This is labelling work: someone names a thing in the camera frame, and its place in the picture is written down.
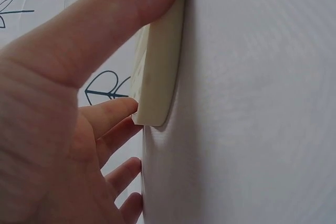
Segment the textured white surface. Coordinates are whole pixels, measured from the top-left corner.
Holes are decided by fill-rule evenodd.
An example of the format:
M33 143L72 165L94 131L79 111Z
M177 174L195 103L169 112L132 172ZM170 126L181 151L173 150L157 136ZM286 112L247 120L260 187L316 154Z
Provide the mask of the textured white surface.
M145 223L336 223L335 1L187 0Z

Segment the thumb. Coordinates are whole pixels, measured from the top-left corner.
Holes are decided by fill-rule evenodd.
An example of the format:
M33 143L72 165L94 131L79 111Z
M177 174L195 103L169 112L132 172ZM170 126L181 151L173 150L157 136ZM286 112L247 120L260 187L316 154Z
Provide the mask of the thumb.
M174 0L80 0L9 44L5 56L54 82L80 88L138 29Z

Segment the leaf drawing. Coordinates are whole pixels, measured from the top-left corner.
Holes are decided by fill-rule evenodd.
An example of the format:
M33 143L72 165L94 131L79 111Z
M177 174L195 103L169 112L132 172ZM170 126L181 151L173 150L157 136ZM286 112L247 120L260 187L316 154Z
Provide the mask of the leaf drawing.
M121 97L128 97L128 95L125 94L119 94L118 91L123 87L123 85L130 80L131 77L126 78L121 83L119 83L119 77L114 71L104 71L97 75L88 85L88 87L85 89L85 95L90 103L92 105L92 101L90 100L89 95L102 95L104 97L107 97L109 100L121 98Z
M0 28L6 28L4 18L0 16Z
M6 9L11 3L13 2L13 0L4 0L0 3L0 13Z
M13 10L10 12L4 12L4 10L13 2L14 0L4 0L0 3L0 29L6 28L6 23L3 18L5 14L15 14L15 13L33 13L34 10Z

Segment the skin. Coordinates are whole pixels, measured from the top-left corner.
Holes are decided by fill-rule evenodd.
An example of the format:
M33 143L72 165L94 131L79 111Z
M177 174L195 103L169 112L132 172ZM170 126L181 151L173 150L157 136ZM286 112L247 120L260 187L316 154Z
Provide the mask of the skin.
M0 223L136 223L141 171L101 167L141 127L129 98L78 108L90 75L174 0L80 0L0 51Z

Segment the finger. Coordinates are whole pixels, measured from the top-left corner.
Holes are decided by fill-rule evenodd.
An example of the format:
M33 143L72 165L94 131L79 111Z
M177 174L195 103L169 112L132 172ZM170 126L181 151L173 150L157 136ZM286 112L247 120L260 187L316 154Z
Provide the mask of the finger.
M98 139L136 112L137 108L138 103L134 99L118 98L79 110L91 124L95 139Z
M132 193L121 206L120 212L126 224L136 224L142 212L142 196Z
M140 159L133 157L105 177L114 200L138 176L140 171L141 161Z
M80 88L142 26L174 0L79 0L6 47L6 56L52 81Z
M98 139L96 141L96 152L100 168L106 164L113 153L141 129L142 126L134 125L131 118L126 118L111 129L106 135Z

